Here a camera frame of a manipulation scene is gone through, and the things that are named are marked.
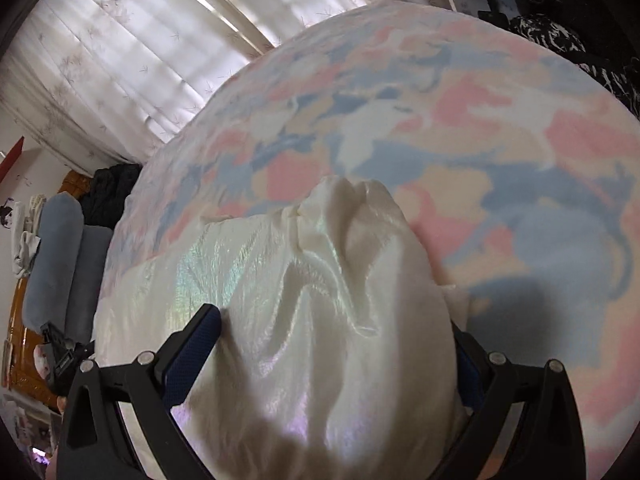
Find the cream shiny puffer coat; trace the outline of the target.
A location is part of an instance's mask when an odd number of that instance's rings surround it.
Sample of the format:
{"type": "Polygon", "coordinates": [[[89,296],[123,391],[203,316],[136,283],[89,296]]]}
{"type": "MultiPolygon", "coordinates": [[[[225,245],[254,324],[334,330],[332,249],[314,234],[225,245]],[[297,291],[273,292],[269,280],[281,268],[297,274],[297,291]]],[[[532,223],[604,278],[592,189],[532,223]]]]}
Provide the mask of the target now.
{"type": "Polygon", "coordinates": [[[132,361],[203,304],[222,334],[178,425],[219,479],[424,479],[464,422],[438,286],[386,188],[332,177],[299,203],[201,217],[157,257],[107,273],[96,358],[132,361]]]}

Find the white folded clothes pile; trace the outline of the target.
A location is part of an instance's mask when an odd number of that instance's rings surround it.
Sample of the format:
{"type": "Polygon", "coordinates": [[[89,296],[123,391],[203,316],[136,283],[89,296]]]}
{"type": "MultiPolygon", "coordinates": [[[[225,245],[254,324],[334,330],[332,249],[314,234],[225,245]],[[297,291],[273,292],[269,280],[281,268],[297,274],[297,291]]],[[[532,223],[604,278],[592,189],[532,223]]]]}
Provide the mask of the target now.
{"type": "Polygon", "coordinates": [[[27,204],[15,202],[11,222],[11,266],[17,278],[30,273],[40,245],[38,236],[41,214],[47,197],[32,196],[27,204]]]}

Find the pink plush toy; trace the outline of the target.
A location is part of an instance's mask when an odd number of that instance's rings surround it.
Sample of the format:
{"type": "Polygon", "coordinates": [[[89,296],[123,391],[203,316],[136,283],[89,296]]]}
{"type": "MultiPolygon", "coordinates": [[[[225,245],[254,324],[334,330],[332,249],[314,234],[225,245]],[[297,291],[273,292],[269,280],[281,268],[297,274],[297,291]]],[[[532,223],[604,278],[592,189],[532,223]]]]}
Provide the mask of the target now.
{"type": "Polygon", "coordinates": [[[51,361],[51,349],[48,344],[37,344],[34,349],[34,367],[42,379],[47,379],[54,363],[51,361]]]}

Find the orange wooden headboard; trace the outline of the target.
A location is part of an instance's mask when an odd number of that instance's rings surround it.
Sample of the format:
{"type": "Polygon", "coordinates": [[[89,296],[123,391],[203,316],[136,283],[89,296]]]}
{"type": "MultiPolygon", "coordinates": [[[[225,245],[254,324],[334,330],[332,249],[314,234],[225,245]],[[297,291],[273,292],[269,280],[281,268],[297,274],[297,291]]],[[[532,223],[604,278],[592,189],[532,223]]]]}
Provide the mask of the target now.
{"type": "MultiPolygon", "coordinates": [[[[41,402],[51,410],[56,409],[56,395],[49,389],[34,362],[34,352],[43,344],[40,333],[30,330],[23,323],[23,314],[32,306],[25,307],[28,278],[18,268],[18,229],[26,218],[28,206],[9,198],[3,205],[9,213],[6,229],[9,231],[10,269],[17,279],[12,307],[9,315],[8,332],[4,341],[2,361],[2,386],[41,402]]],[[[73,272],[72,288],[68,305],[63,311],[66,318],[63,327],[65,336],[83,344],[92,334],[93,317],[99,301],[102,261],[100,251],[102,238],[107,230],[87,226],[78,252],[78,266],[73,272]]]]}

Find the black fuzzy cushion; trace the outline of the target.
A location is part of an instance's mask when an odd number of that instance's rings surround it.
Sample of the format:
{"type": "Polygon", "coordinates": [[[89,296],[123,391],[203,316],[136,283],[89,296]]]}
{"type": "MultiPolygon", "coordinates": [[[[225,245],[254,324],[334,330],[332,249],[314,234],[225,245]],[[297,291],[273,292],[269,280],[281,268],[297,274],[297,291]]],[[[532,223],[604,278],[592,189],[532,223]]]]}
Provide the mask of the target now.
{"type": "Polygon", "coordinates": [[[114,230],[141,171],[142,167],[137,164],[118,164],[96,170],[89,191],[78,197],[85,224],[114,230]]]}

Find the pastel patchwork bedspread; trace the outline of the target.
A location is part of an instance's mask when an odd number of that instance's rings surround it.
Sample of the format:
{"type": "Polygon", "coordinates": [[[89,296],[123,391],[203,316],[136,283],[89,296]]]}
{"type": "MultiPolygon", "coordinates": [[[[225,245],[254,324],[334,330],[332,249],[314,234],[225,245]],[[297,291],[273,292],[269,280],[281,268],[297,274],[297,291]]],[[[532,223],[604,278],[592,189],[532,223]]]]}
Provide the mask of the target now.
{"type": "Polygon", "coordinates": [[[476,18],[368,6],[306,29],[225,82],[145,164],[108,251],[103,363],[224,302],[194,229],[294,204],[325,176],[377,180],[469,289],[470,329],[568,369],[587,474],[639,421],[639,124],[580,68],[476,18]]]}

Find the white floral curtain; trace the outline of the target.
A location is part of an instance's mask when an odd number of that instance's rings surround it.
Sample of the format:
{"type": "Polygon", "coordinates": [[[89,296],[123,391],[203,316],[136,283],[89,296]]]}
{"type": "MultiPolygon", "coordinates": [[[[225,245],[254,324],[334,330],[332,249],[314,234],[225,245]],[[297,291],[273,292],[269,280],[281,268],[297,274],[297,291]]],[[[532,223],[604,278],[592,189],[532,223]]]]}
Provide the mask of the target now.
{"type": "Polygon", "coordinates": [[[86,174],[144,162],[246,64],[380,1],[39,0],[1,61],[1,118],[86,174]]]}

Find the black white patterned cloth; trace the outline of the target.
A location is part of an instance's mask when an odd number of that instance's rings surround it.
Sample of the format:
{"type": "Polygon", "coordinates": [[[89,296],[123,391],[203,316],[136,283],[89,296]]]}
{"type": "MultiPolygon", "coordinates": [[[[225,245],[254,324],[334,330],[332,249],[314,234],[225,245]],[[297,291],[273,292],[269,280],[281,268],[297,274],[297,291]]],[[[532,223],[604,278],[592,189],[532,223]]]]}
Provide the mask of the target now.
{"type": "Polygon", "coordinates": [[[576,32],[542,14],[509,21],[509,30],[578,66],[639,118],[639,58],[585,42],[576,32]]]}

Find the red wall shelf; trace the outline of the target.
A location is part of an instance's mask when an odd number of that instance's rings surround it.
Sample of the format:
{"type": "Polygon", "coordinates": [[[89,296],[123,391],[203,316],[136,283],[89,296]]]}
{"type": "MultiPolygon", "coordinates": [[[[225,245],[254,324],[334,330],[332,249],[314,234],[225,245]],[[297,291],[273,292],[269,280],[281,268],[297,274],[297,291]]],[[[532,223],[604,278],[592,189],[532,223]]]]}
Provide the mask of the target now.
{"type": "Polygon", "coordinates": [[[21,154],[23,153],[24,141],[24,136],[21,136],[6,154],[1,154],[0,182],[2,182],[6,178],[6,175],[17,162],[17,159],[21,157],[21,154]]]}

